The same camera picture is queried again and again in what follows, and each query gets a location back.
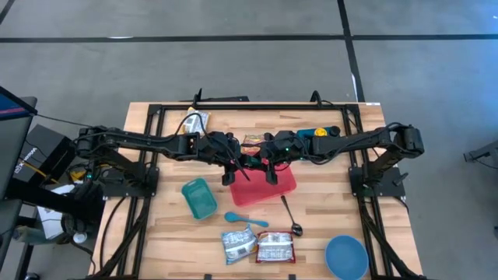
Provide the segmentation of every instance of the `small package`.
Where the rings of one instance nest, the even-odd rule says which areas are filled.
[[[222,233],[221,240],[225,248],[226,264],[233,264],[258,249],[258,239],[249,224],[244,231]]]
[[[244,155],[254,156],[257,154],[261,148],[257,146],[253,147],[244,147],[244,144],[256,145],[265,141],[264,135],[246,135],[243,141],[243,145],[240,147],[240,152]]]
[[[256,257],[256,263],[273,261],[296,263],[291,233],[262,232],[258,234],[258,257]]]
[[[188,108],[187,115],[192,114],[192,113],[200,114],[201,117],[199,117],[198,115],[193,115],[193,116],[190,116],[187,120],[185,120],[184,125],[183,125],[184,133],[198,132],[201,135],[204,134],[204,131],[202,130],[201,123],[204,126],[204,129],[207,131],[208,130],[209,113],[202,112],[200,110],[196,110],[192,107]]]

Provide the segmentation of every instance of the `light blue plastic spoon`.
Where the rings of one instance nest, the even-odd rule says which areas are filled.
[[[265,221],[257,221],[257,220],[251,220],[251,219],[246,219],[244,217],[240,217],[234,212],[227,212],[225,213],[225,220],[227,222],[251,222],[254,223],[258,226],[262,227],[268,227],[268,223]]]

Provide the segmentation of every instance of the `monitor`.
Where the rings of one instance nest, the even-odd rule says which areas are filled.
[[[0,121],[36,114],[35,108],[0,86]]]

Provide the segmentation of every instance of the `metal spoon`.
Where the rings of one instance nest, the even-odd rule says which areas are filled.
[[[303,235],[303,228],[301,227],[300,224],[294,222],[294,218],[293,218],[293,215],[290,214],[290,210],[289,210],[289,206],[287,205],[287,200],[286,200],[286,197],[285,196],[281,196],[280,197],[283,201],[283,204],[286,206],[287,208],[287,212],[289,213],[289,216],[290,216],[290,219],[293,221],[293,225],[292,227],[290,228],[293,233],[296,235],[296,236],[302,236]]]

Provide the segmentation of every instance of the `cable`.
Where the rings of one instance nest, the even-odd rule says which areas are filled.
[[[119,207],[119,205],[121,205],[121,203],[123,203],[123,201],[125,200],[126,197],[120,199],[116,206],[114,206],[114,209],[112,209],[112,212],[110,212],[110,215],[109,215],[109,219],[107,220],[106,222],[106,226],[103,228],[103,234],[102,234],[102,241],[100,242],[100,270],[102,270],[102,267],[103,267],[103,244],[106,240],[106,234],[107,234],[107,230],[109,229],[109,225],[110,225],[110,221],[112,220],[112,218],[114,217],[114,213],[116,213],[116,210],[117,208]]]
[[[169,135],[167,137],[165,137],[165,139],[150,139],[151,142],[156,142],[156,143],[164,143],[164,142],[169,142],[171,141],[172,139],[174,139],[174,137],[176,137],[178,135],[178,132],[180,131],[181,129],[181,125],[189,118],[189,117],[192,117],[192,116],[197,116],[200,118],[200,125],[201,125],[201,129],[202,129],[202,132],[204,133],[204,136],[209,140],[209,141],[216,141],[218,142],[220,145],[223,146],[223,148],[225,148],[228,156],[230,157],[231,160],[233,160],[233,163],[235,164],[235,166],[237,167],[237,169],[240,170],[240,172],[244,175],[244,177],[247,179],[247,180],[250,180],[249,179],[249,176],[246,174],[246,172],[244,171],[244,168],[242,167],[242,165],[240,164],[240,161],[239,159],[235,156],[235,152],[232,151],[232,149],[225,143],[221,142],[219,139],[217,138],[212,138],[209,136],[208,132],[205,130],[205,127],[204,127],[204,124],[202,123],[202,116],[201,114],[199,113],[191,113],[191,114],[188,114],[187,116],[185,116],[183,118],[183,120],[181,120],[181,122],[179,123],[178,127],[177,127],[177,130],[172,134],[172,135]],[[92,134],[92,135],[84,135],[84,136],[81,136],[81,137],[78,137],[76,138],[75,140],[73,140],[74,142],[80,140],[80,139],[83,139],[83,138],[90,138],[90,137],[94,137],[94,136],[98,136],[98,135],[117,135],[117,136],[121,136],[121,137],[124,137],[124,138],[130,138],[130,139],[138,139],[138,140],[143,140],[142,138],[138,138],[138,137],[133,137],[131,135],[121,135],[121,134],[118,134],[118,133],[113,133],[113,132],[97,132],[95,134]],[[91,154],[92,152],[95,152],[96,150],[100,149],[102,146],[104,145],[107,145],[107,143],[103,143],[103,144],[100,144],[98,145],[96,148],[92,149],[89,154]]]
[[[125,251],[128,250],[128,247],[135,238],[137,232],[143,226],[145,226],[147,220],[146,213],[148,212],[149,212],[149,205],[144,204],[142,206],[142,210],[140,211],[139,217],[135,220],[135,224],[131,227],[130,232],[123,237],[123,241],[118,246],[113,256],[107,261],[103,269],[101,269],[99,272],[96,273],[96,276],[110,276],[110,274],[113,272],[119,260],[123,257]]]
[[[26,155],[23,155],[23,154],[19,154],[19,155],[20,155],[20,159],[25,160]],[[29,158],[29,160],[34,160],[34,161],[36,161],[36,162],[37,162],[37,163],[39,163],[39,164],[43,164],[43,163],[44,163],[44,162],[42,162],[42,161],[41,161],[41,160],[39,160],[39,159],[35,159],[35,158],[34,158],[34,156],[31,156],[31,157]]]
[[[292,162],[287,163],[287,165],[286,165],[284,168],[282,168],[281,170],[277,170],[277,169],[275,169],[275,171],[283,171],[283,170],[286,170],[287,168],[289,168],[290,163],[292,163]]]
[[[487,164],[487,163],[483,163],[482,161],[480,161],[480,160],[478,160],[478,159],[472,159],[472,160],[475,160],[477,163],[481,163],[483,166],[486,166],[486,167],[489,167],[489,168],[493,168],[493,169],[498,170],[498,167],[496,167],[496,166],[490,166],[489,164]]]
[[[40,147],[38,147],[37,145],[31,144],[27,139],[24,139],[24,142],[26,142],[28,145],[31,145],[34,148],[37,148],[38,152],[40,152],[40,154],[42,154],[45,157],[45,159],[48,159],[48,156],[40,149]]]
[[[394,198],[395,198],[395,200],[399,201],[399,203],[401,203],[403,206],[405,206],[407,213],[410,214],[410,209],[408,208],[408,205],[403,200],[403,198],[402,197],[394,197]]]
[[[47,221],[61,221],[61,220],[60,219],[45,219],[45,220],[41,221],[41,223],[43,224],[44,222],[47,222]],[[13,227],[7,229],[5,232],[0,233],[0,236],[3,236],[4,234],[8,233],[9,231],[16,229],[16,227],[17,227],[17,225],[14,225]]]
[[[60,122],[64,122],[66,124],[74,124],[74,125],[78,125],[78,126],[84,126],[84,127],[87,127],[87,128],[93,128],[93,126],[91,125],[88,125],[88,124],[80,124],[80,123],[77,123],[77,122],[74,122],[74,121],[66,121],[66,120],[61,120],[61,119],[57,119],[56,117],[48,117],[48,116],[44,116],[42,114],[37,114],[38,117],[44,117],[46,119],[49,119],[49,120],[53,120],[53,121],[60,121]]]
[[[335,157],[336,157],[336,156],[337,156],[337,155],[338,155],[338,154],[339,154],[339,153],[340,153],[343,149],[345,149],[345,148],[347,148],[347,147],[349,147],[349,146],[351,146],[351,145],[353,145],[353,144],[356,144],[357,142],[360,142],[360,141],[363,141],[363,140],[365,140],[365,139],[371,138],[372,136],[379,135],[380,133],[384,132],[385,130],[388,130],[388,129],[389,129],[389,127],[390,127],[390,126],[392,126],[392,125],[394,125],[394,124],[400,125],[399,123],[390,123],[390,124],[386,125],[384,128],[379,129],[379,131],[377,131],[377,132],[375,132],[375,133],[373,133],[373,134],[371,134],[371,135],[367,135],[367,136],[365,136],[365,137],[358,138],[357,140],[355,140],[355,141],[353,141],[353,142],[349,142],[349,143],[347,143],[346,145],[344,145],[343,147],[341,147],[341,148],[339,148],[339,149],[336,149],[336,150],[335,150],[335,152],[334,152],[334,154],[333,154],[330,158],[328,158],[328,159],[326,159],[326,160],[324,160],[324,161],[321,161],[321,162],[319,162],[319,163],[317,163],[317,162],[315,162],[315,161],[313,161],[313,160],[310,160],[310,161],[311,161],[312,163],[314,163],[314,164],[317,164],[317,165],[323,165],[323,164],[329,163],[329,162],[330,162],[331,160],[333,160],[333,159],[334,159],[334,158],[335,158]]]
[[[21,161],[21,163],[23,163],[24,165],[28,166],[28,167],[29,167],[30,169],[32,169],[34,172],[36,172],[36,173],[40,174],[41,176],[43,176],[43,177],[45,177],[45,178],[47,178],[47,177],[48,177],[48,175],[47,175],[47,174],[45,174],[43,171],[41,171],[41,170],[37,169],[35,166],[32,166],[32,165],[31,165],[30,163],[28,163],[26,160],[21,159],[20,157],[19,157],[19,160]],[[57,180],[55,180],[54,178],[51,178],[50,180],[51,180],[52,182],[56,183],[56,184],[59,184],[59,182],[57,182]]]
[[[322,100],[321,102],[326,102],[326,103],[329,103],[331,104],[332,106],[334,106],[334,104],[332,104],[332,102],[330,101],[327,101],[327,100]],[[356,128],[356,130],[359,132],[359,133],[363,133],[363,131],[361,129],[358,128],[358,126],[356,126],[355,122],[352,121],[352,119],[349,117],[349,114],[348,114],[348,120],[349,122],[352,124],[352,126],[354,126]],[[377,158],[379,157],[379,153],[375,150],[375,148],[372,148],[373,152],[375,152],[375,155],[377,156]]]
[[[77,244],[74,240],[70,240],[69,243],[71,245],[73,245],[74,247],[82,250],[83,252],[87,253],[88,255],[90,255],[90,261],[92,262],[92,266],[93,266],[93,272],[92,272],[92,275],[95,274],[95,270],[96,270],[96,265],[95,265],[95,262],[93,261],[93,251],[91,251],[90,249],[88,248],[85,248],[79,244]]]

